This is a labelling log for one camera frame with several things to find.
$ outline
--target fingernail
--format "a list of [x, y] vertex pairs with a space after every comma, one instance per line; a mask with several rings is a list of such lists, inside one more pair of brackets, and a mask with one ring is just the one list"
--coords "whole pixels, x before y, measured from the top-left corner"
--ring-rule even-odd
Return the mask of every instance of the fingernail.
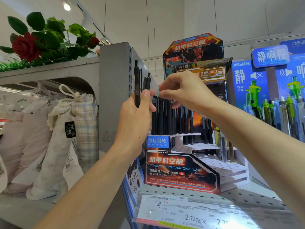
[[143, 90], [143, 91], [142, 91], [142, 95], [143, 95], [143, 96], [150, 96], [149, 90], [147, 90], [147, 89]]

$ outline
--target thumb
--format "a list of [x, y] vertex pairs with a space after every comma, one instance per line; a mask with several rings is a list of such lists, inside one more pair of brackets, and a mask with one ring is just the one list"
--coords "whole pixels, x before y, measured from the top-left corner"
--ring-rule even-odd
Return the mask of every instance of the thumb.
[[178, 100], [178, 92], [179, 90], [170, 90], [166, 89], [163, 90], [159, 93], [159, 96], [163, 99], [168, 99], [168, 100]]
[[145, 89], [141, 93], [141, 102], [139, 109], [149, 110], [149, 104], [150, 104], [150, 92], [149, 90]]

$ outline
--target black fabric tag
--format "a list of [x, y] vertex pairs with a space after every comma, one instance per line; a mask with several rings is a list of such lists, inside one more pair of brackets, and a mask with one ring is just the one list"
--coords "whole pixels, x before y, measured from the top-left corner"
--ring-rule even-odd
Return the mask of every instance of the black fabric tag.
[[67, 138], [76, 137], [74, 121], [65, 122], [65, 132]]

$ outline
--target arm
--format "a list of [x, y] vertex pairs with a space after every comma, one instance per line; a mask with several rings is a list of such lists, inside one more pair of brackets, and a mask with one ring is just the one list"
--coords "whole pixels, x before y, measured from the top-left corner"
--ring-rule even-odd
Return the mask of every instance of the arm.
[[305, 223], [305, 144], [218, 99], [193, 73], [172, 74], [160, 96], [210, 118]]
[[113, 146], [68, 191], [34, 229], [97, 228], [119, 189], [128, 167], [140, 154], [156, 108], [144, 90], [136, 108], [132, 95], [122, 106]]

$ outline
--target person's right hand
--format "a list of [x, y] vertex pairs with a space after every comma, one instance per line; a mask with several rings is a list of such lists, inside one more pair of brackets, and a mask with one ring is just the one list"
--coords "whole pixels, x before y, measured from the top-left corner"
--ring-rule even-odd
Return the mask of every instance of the person's right hand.
[[202, 80], [191, 71], [170, 74], [159, 87], [159, 96], [175, 100], [173, 108], [180, 104], [186, 108], [203, 113], [220, 99], [216, 97]]

